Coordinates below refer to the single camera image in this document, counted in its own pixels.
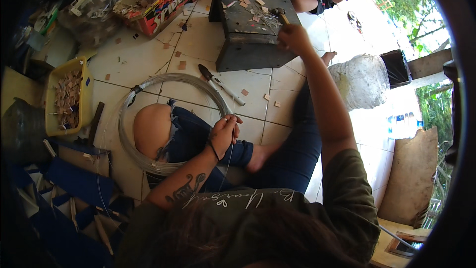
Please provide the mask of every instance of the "dark gray t-shirt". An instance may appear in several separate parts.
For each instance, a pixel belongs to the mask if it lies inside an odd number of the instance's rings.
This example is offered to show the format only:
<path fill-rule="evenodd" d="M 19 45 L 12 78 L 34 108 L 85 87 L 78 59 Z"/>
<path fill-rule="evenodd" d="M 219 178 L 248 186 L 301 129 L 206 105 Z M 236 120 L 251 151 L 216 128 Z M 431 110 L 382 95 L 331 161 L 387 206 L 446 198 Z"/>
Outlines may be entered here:
<path fill-rule="evenodd" d="M 380 228 L 359 152 L 347 149 L 338 153 L 325 169 L 322 184 L 323 204 L 309 203 L 304 194 L 287 188 L 240 188 L 195 194 L 181 208 L 186 210 L 200 201 L 203 213 L 217 224 L 220 232 L 235 232 L 235 240 L 228 245 L 219 267 L 243 267 L 257 259 L 258 255 L 253 254 L 253 233 L 259 233 L 259 229 L 255 228 L 253 210 L 264 207 L 282 207 L 312 216 L 352 246 L 367 247 L 360 249 L 360 260 L 368 262 Z M 116 267 L 135 267 L 151 242 L 149 235 L 157 234 L 170 215 L 148 202 L 138 206 L 116 254 Z"/>

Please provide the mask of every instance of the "plastic bag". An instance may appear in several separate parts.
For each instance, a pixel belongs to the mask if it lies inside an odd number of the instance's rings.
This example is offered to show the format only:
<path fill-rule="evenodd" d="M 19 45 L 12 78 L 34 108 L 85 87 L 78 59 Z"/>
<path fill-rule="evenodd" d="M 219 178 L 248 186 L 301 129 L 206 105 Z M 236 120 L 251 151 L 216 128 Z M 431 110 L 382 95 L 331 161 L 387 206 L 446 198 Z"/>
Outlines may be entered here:
<path fill-rule="evenodd" d="M 48 161 L 51 155 L 43 143 L 46 138 L 45 110 L 21 98 L 14 99 L 1 119 L 3 155 L 18 165 Z"/>
<path fill-rule="evenodd" d="M 386 102 L 390 83 L 381 57 L 357 55 L 328 69 L 347 110 L 372 109 Z"/>
<path fill-rule="evenodd" d="M 81 47 L 97 47 L 115 35 L 122 24 L 112 13 L 116 1 L 85 0 L 76 7 L 80 16 L 70 12 L 72 7 L 68 6 L 58 12 L 58 21 L 73 33 Z"/>

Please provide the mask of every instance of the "ripped jeans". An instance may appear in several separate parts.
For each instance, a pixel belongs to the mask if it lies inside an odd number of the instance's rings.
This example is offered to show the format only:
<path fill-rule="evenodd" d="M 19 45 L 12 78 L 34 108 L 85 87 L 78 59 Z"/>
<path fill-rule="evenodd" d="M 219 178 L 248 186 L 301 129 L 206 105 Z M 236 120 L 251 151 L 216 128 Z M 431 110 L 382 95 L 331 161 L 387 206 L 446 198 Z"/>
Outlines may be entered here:
<path fill-rule="evenodd" d="M 189 110 L 174 105 L 174 99 L 170 98 L 167 104 L 172 108 L 170 114 L 172 120 L 170 140 L 165 147 L 157 151 L 156 160 L 163 158 L 169 163 L 188 161 L 205 148 L 211 126 Z M 253 143 L 238 140 L 236 144 L 233 145 L 233 153 L 231 153 L 230 145 L 225 156 L 220 161 L 220 164 L 228 165 L 229 161 L 230 166 L 244 168 L 249 163 L 252 154 Z M 156 187 L 164 179 L 163 176 L 149 172 L 146 174 L 151 189 Z M 219 190 L 225 191 L 233 188 L 234 185 L 229 183 L 226 179 L 224 180 L 224 178 L 223 173 L 217 167 L 214 167 L 200 192 L 218 192 Z"/>
<path fill-rule="evenodd" d="M 183 108 L 172 106 L 171 140 L 158 157 L 165 157 L 169 162 L 187 161 L 199 154 L 206 145 L 210 126 Z M 307 82 L 301 89 L 293 110 L 294 127 L 281 147 L 271 155 L 263 167 L 250 175 L 243 186 L 250 188 L 290 188 L 305 193 L 312 173 L 321 154 L 321 135 L 319 132 L 314 107 Z M 231 149 L 225 153 L 222 164 L 227 165 Z M 231 153 L 231 166 L 245 167 L 253 154 L 253 144 L 237 141 Z M 154 188 L 163 177 L 147 173 L 150 188 Z M 218 192 L 233 188 L 218 168 L 214 168 L 202 186 L 200 192 Z"/>

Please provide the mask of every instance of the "cardboard box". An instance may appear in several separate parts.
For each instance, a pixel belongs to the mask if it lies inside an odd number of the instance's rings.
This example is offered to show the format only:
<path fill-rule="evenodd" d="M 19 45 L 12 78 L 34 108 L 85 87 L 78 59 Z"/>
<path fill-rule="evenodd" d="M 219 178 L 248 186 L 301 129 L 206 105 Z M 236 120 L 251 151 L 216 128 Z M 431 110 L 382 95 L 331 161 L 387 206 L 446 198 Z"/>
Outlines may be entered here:
<path fill-rule="evenodd" d="M 173 21 L 182 11 L 185 3 L 196 0 L 157 0 L 151 7 L 140 11 L 130 11 L 137 0 L 119 0 L 114 5 L 114 13 L 123 18 L 128 26 L 139 30 L 150 38 L 154 38 L 160 31 Z"/>

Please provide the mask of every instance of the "hammer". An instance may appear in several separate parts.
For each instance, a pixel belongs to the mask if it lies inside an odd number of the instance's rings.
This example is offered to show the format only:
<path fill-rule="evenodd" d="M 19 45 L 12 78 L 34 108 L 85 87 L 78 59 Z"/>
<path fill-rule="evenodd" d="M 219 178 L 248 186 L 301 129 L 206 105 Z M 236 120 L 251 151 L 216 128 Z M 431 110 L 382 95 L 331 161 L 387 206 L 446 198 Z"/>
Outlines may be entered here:
<path fill-rule="evenodd" d="M 284 15 L 286 13 L 285 9 L 280 7 L 274 8 L 271 10 L 271 13 L 277 15 L 281 19 L 281 21 L 284 22 L 284 24 L 289 24 L 288 18 L 286 18 L 286 16 Z"/>

